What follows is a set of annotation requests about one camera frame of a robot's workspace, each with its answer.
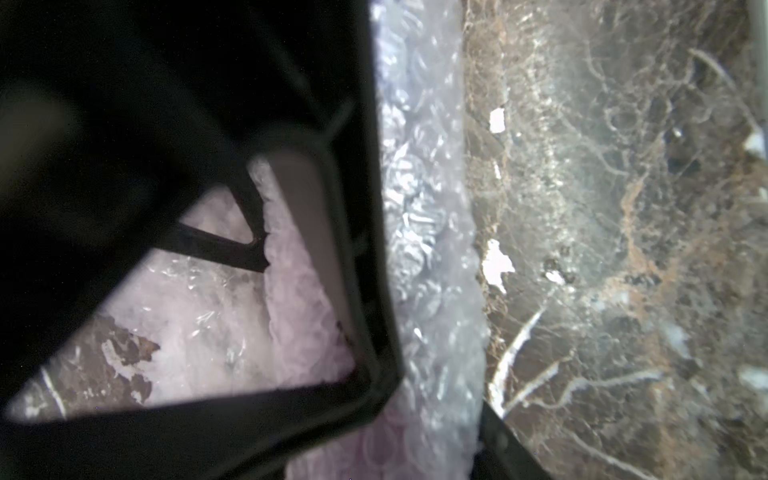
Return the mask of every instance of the marble veining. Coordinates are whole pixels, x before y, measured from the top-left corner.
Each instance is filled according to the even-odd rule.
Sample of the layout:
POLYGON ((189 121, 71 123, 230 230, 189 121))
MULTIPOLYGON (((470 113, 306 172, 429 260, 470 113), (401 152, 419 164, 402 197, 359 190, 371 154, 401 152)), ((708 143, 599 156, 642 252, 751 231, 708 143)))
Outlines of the marble veining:
POLYGON ((746 2, 465 0, 487 398, 554 478, 768 478, 746 2), (503 109, 503 131, 490 115, 503 109))

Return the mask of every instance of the bubble wrap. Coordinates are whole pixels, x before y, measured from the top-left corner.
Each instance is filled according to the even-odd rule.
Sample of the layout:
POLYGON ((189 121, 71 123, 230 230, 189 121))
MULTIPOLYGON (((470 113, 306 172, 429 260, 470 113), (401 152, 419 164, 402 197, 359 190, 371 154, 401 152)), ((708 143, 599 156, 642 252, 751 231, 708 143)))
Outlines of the bubble wrap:
POLYGON ((377 0, 371 15, 387 273, 406 377, 372 425, 293 460, 287 476, 466 479, 488 327, 464 186, 460 3, 377 0))
MULTIPOLYGON (((226 188, 208 192, 181 221, 243 243, 253 238, 226 188)), ((159 350, 151 361, 128 368, 109 352, 114 349, 109 343, 101 348, 108 347, 105 355, 117 374, 151 382, 141 403, 147 407, 274 389, 278 379, 264 289, 261 273, 152 250, 99 310, 159 350)), ((111 386, 101 387, 105 402, 119 401, 111 386)), ((130 407, 118 403, 98 411, 130 407)))
POLYGON ((280 187, 265 161, 249 167, 264 200, 264 299, 270 313, 274 369, 282 388, 335 382, 355 368, 330 300, 312 266, 280 187))

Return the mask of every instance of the plastic wrap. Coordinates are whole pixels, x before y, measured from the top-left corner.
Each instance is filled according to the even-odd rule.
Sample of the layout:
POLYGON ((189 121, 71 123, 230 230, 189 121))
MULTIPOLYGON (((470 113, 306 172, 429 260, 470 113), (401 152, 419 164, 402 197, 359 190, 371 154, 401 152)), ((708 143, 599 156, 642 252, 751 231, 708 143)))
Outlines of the plastic wrap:
POLYGON ((464 186, 460 3, 382 0, 376 45, 387 273, 406 361, 372 425, 294 460, 288 477, 467 478, 488 327, 464 186))
POLYGON ((254 161, 250 175, 264 200, 264 292, 270 313, 275 377, 280 387, 334 382, 355 361, 312 266, 269 165, 254 161))

